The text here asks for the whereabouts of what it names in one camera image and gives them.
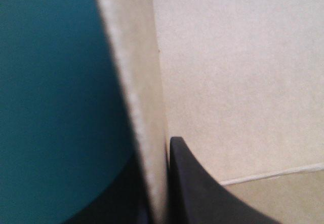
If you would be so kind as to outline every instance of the teal object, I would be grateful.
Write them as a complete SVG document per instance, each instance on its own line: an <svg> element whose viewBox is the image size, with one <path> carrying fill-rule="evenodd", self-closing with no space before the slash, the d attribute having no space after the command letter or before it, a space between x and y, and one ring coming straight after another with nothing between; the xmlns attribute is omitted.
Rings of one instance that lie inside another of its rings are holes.
<svg viewBox="0 0 324 224"><path fill-rule="evenodd" d="M60 223L133 152L95 0L0 0L0 223Z"/></svg>

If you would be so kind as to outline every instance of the black plastic piece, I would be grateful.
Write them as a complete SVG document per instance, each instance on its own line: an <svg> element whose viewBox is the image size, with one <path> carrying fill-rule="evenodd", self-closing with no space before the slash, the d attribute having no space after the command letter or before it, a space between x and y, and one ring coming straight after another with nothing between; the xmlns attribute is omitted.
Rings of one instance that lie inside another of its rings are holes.
<svg viewBox="0 0 324 224"><path fill-rule="evenodd" d="M182 137L171 138L171 216L177 224L278 224L219 185Z"/></svg>
<svg viewBox="0 0 324 224"><path fill-rule="evenodd" d="M91 204L65 224L150 224L144 184L135 157Z"/></svg>

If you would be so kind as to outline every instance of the beige wall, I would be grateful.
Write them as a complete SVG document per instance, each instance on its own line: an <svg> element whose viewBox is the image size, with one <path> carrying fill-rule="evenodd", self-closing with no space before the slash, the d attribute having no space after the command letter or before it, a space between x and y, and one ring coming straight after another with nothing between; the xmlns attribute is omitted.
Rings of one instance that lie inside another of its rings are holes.
<svg viewBox="0 0 324 224"><path fill-rule="evenodd" d="M170 135L219 181L324 162L324 0L153 0Z"/></svg>

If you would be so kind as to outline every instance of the black curved edge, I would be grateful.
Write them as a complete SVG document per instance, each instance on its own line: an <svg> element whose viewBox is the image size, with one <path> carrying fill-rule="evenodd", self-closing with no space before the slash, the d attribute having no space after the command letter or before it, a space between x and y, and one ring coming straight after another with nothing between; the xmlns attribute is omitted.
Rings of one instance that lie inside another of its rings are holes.
<svg viewBox="0 0 324 224"><path fill-rule="evenodd" d="M170 198L171 216L177 224L279 224L219 185L182 137L171 138Z"/></svg>
<svg viewBox="0 0 324 224"><path fill-rule="evenodd" d="M114 182L64 224L150 224L150 217L139 164L132 156Z"/></svg>

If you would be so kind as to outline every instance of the beige surface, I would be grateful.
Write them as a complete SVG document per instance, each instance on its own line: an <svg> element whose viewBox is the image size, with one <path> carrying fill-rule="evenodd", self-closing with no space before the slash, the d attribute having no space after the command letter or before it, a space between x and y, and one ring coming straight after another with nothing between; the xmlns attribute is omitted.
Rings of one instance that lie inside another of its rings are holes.
<svg viewBox="0 0 324 224"><path fill-rule="evenodd" d="M226 188L284 224L324 223L324 171L285 175Z"/></svg>
<svg viewBox="0 0 324 224"><path fill-rule="evenodd" d="M153 0L170 135L217 180L324 162L324 0Z"/></svg>
<svg viewBox="0 0 324 224"><path fill-rule="evenodd" d="M165 111L152 0L98 0L124 90L155 223L166 212Z"/></svg>

